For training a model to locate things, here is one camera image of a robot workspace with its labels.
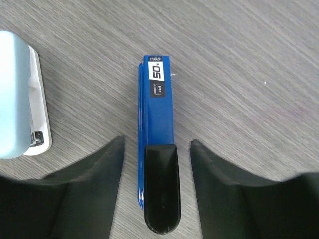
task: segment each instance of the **gray wood grain table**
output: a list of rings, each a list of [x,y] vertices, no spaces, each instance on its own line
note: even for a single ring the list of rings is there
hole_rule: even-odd
[[[0,28],[39,53],[53,135],[41,156],[0,161],[39,178],[126,136],[114,239],[201,237],[189,159],[200,139],[258,175],[319,170],[316,0],[0,0]],[[182,219],[147,229],[137,203],[137,66],[171,56]]]

